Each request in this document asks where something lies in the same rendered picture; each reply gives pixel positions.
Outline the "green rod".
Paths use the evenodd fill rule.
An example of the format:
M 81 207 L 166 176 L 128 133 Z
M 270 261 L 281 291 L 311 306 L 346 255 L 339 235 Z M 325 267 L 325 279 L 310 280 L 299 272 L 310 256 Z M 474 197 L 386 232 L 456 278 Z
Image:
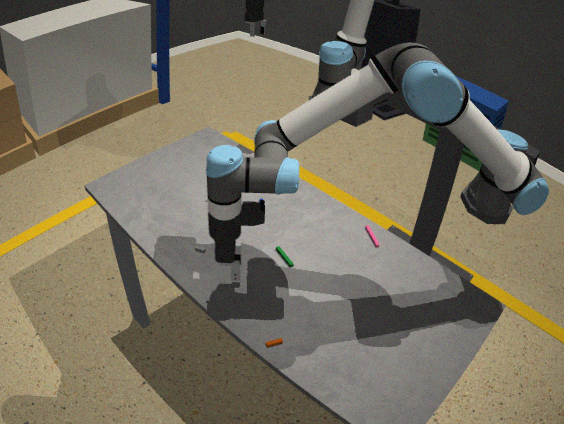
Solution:
M 285 262 L 289 265 L 289 267 L 293 267 L 293 262 L 288 258 L 288 256 L 284 253 L 284 251 L 280 248 L 280 246 L 276 247 L 277 252 L 281 255 L 281 257 L 285 260 Z

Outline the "orange rod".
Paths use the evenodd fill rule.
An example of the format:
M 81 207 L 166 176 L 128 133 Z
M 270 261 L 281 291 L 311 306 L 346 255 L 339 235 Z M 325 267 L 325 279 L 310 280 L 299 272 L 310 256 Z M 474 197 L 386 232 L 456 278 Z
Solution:
M 280 338 L 280 339 L 276 339 L 276 340 L 266 342 L 266 346 L 271 347 L 271 346 L 275 346 L 275 345 L 282 344 L 282 343 L 283 343 L 283 340 L 282 340 L 282 338 Z

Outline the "pink rod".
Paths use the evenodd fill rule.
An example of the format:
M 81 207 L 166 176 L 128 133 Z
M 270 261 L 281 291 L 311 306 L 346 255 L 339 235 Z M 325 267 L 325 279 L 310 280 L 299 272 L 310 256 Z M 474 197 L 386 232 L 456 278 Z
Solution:
M 366 229 L 366 231 L 368 232 L 370 238 L 372 239 L 372 241 L 373 241 L 375 247 L 379 247 L 380 244 L 378 243 L 378 241 L 377 241 L 376 237 L 374 236 L 372 230 L 370 229 L 369 225 L 367 225 L 367 226 L 365 227 L 365 229 Z

